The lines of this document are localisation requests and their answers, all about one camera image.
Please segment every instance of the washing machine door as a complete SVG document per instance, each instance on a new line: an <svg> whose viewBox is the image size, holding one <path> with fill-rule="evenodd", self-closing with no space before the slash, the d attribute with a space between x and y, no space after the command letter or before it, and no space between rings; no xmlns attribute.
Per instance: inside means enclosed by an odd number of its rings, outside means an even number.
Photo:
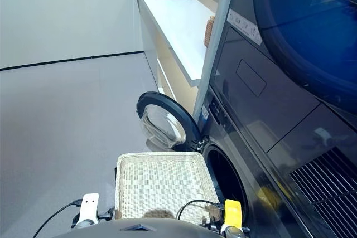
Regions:
<svg viewBox="0 0 357 238"><path fill-rule="evenodd" d="M357 0L254 0L275 63L319 99L357 114Z"/></svg>
<svg viewBox="0 0 357 238"><path fill-rule="evenodd" d="M151 148L178 152L196 150L201 141L200 131L179 103L161 93L146 92L140 96L136 107Z"/></svg>

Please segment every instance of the wicker container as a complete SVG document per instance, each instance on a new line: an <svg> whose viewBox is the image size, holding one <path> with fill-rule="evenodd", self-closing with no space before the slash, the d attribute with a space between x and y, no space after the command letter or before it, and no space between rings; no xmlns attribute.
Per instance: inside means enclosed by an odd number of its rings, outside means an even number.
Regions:
<svg viewBox="0 0 357 238"><path fill-rule="evenodd" d="M129 153L118 158L115 218L176 218L195 199L218 202L203 156L199 153ZM187 206L181 219L201 224L220 211L206 203Z"/></svg>
<svg viewBox="0 0 357 238"><path fill-rule="evenodd" d="M208 44L210 43L210 37L212 34L214 19L215 19L215 16L211 16L209 18L209 20L207 21L206 33L205 33L205 39L204 39L204 44L206 47L208 47Z"/></svg>

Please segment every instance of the kitchen counter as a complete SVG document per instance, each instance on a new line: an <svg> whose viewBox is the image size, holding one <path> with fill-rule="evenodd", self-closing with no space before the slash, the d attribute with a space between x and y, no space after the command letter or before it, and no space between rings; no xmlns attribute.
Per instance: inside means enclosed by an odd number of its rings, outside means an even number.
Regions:
<svg viewBox="0 0 357 238"><path fill-rule="evenodd" d="M190 86L201 79L207 20L214 13L198 0L143 0Z"/></svg>

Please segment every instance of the black grille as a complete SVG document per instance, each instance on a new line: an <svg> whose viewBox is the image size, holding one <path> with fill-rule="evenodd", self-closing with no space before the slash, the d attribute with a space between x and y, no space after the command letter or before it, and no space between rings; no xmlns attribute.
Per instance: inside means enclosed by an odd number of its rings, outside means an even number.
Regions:
<svg viewBox="0 0 357 238"><path fill-rule="evenodd" d="M357 237L357 168L337 148L290 174L337 237Z"/></svg>

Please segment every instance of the black cable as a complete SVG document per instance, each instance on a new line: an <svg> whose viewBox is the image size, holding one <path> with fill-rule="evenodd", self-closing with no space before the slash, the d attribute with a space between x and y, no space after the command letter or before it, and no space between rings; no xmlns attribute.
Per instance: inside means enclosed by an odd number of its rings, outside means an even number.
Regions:
<svg viewBox="0 0 357 238"><path fill-rule="evenodd" d="M36 238L36 236L38 235L38 233L42 230L42 228L54 217L56 216L58 213L60 213L61 211L63 211L64 209L66 209L69 206L81 206L82 204L82 199L78 199L76 201L70 202L68 205L65 205L64 207L62 207L61 209L59 209L56 213L54 213L52 216L50 216L42 225L41 227L36 231L35 235L32 238Z"/></svg>
<svg viewBox="0 0 357 238"><path fill-rule="evenodd" d="M214 202L207 201L207 200L197 199L197 200L192 200L192 201L188 202L187 204L185 204L184 206L182 206L181 209L180 209L180 213L178 213L177 219L180 220L181 214L182 214L182 212L184 211L184 209L185 209L187 206L189 206L189 205L192 204L192 203L196 203L196 202L209 203L210 205L213 205L213 206L215 206L215 207L218 207L218 208L221 209L221 210L224 210L224 204L214 203Z"/></svg>

